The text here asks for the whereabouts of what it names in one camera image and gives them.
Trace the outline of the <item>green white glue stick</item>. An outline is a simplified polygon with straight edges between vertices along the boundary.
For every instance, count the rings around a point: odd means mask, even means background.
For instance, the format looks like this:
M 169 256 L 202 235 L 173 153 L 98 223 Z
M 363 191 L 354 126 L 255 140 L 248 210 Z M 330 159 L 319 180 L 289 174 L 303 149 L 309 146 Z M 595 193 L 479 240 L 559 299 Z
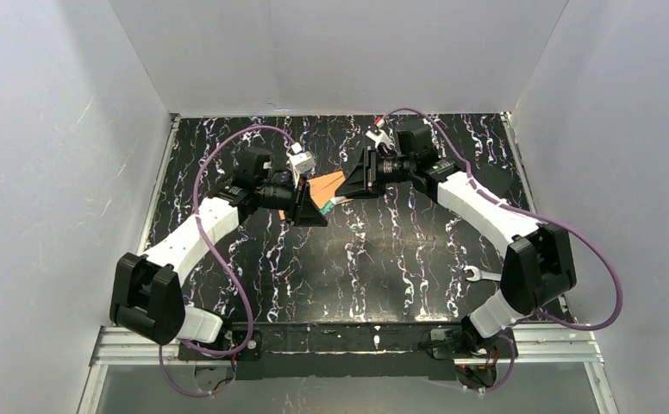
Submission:
M 327 202 L 325 203 L 325 205 L 323 205 L 323 207 L 321 207 L 320 212 L 321 212 L 323 215 L 326 215 L 326 214 L 329 213 L 329 212 L 330 212 L 330 211 L 331 211 L 331 210 L 332 210 L 332 209 L 333 209 L 339 202 L 340 202 L 340 199 L 337 198 L 337 197 L 330 198 L 329 201 L 327 201 Z

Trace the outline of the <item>orange paper envelope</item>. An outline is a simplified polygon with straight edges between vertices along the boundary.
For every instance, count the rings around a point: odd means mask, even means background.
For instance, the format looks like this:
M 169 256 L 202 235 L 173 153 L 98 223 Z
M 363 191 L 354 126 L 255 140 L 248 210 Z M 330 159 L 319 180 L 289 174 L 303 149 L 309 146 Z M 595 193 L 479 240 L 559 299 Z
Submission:
M 321 209 L 330 198 L 335 197 L 335 191 L 345 181 L 345 176 L 342 171 L 338 171 L 307 180 L 310 185 L 311 198 Z M 279 217 L 284 220 L 284 212 L 278 210 L 278 214 Z

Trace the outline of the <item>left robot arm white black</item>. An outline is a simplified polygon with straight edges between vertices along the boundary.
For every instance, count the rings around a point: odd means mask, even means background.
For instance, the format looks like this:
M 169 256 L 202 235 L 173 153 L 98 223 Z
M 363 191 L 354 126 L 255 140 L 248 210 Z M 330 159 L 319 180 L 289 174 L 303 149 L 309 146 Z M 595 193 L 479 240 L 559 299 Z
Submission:
M 109 316 L 112 323 L 166 345 L 178 340 L 213 343 L 224 325 L 211 311 L 184 303 L 182 285 L 216 243 L 238 229 L 257 209 L 279 210 L 287 223 L 325 227 L 327 219 L 310 194 L 305 176 L 315 165 L 311 152 L 295 145 L 282 169 L 272 153 L 244 149 L 229 177 L 162 242 L 142 254 L 126 253 L 116 264 Z

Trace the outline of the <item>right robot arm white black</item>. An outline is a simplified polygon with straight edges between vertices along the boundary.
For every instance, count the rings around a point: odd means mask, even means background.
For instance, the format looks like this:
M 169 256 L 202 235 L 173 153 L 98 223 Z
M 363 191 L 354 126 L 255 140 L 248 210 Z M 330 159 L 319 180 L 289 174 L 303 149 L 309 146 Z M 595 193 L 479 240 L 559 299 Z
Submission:
M 399 150 L 394 154 L 383 149 L 389 140 L 385 132 L 373 129 L 366 135 L 372 144 L 363 148 L 336 197 L 378 198 L 387 185 L 410 182 L 467 221 L 503 257 L 498 290 L 462 318 L 454 342 L 477 348 L 577 284 L 568 231 L 511 211 L 509 204 L 468 177 L 465 162 L 440 155 L 424 122 L 398 126 Z

